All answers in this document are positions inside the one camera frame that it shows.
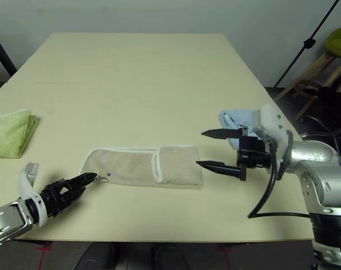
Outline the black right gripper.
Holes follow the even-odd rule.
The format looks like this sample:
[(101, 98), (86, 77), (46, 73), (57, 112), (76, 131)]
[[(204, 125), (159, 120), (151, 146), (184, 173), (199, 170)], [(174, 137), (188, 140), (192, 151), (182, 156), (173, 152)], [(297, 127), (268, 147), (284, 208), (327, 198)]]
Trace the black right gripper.
[(229, 138), (239, 139), (239, 149), (237, 151), (237, 166), (227, 166), (218, 161), (196, 161), (201, 167), (217, 174), (227, 176), (239, 176), (241, 181), (246, 180), (246, 169), (271, 167), (271, 156), (266, 151), (262, 140), (251, 136), (242, 136), (240, 129), (210, 129), (201, 135), (226, 140)]

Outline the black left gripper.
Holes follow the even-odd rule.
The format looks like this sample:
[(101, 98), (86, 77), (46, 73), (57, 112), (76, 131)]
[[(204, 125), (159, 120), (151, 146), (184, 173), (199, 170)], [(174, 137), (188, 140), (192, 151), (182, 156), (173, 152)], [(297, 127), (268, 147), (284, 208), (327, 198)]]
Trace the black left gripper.
[(62, 179), (47, 185), (40, 196), (47, 211), (47, 217), (55, 217), (68, 208), (85, 191), (85, 186), (93, 183), (97, 173), (83, 173), (72, 179)]

